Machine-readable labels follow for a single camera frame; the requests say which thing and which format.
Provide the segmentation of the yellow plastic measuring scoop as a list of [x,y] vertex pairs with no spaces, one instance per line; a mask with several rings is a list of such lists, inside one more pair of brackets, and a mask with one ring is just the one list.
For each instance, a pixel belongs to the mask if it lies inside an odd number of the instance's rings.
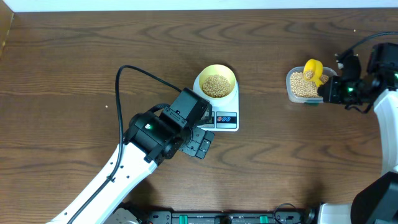
[[323,84],[321,76],[323,75],[323,64],[315,59],[306,62],[303,70],[303,78],[308,82],[313,82],[316,87]]

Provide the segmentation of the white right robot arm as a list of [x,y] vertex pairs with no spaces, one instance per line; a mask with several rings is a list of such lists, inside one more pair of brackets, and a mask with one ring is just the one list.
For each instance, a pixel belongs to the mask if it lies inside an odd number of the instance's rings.
[[346,110],[367,107],[379,123],[382,146],[380,178],[358,193],[350,203],[324,203],[317,223],[397,223],[397,44],[374,45],[366,76],[353,49],[336,55],[341,76],[330,78],[318,89],[325,103],[344,105]]

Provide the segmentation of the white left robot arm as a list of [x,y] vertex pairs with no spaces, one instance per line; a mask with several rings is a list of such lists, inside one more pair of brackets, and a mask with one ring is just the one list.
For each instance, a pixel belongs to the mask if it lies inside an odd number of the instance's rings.
[[214,134],[209,101],[185,88],[160,115],[158,106],[135,115],[108,163],[52,223],[104,223],[128,193],[177,151],[203,159]]

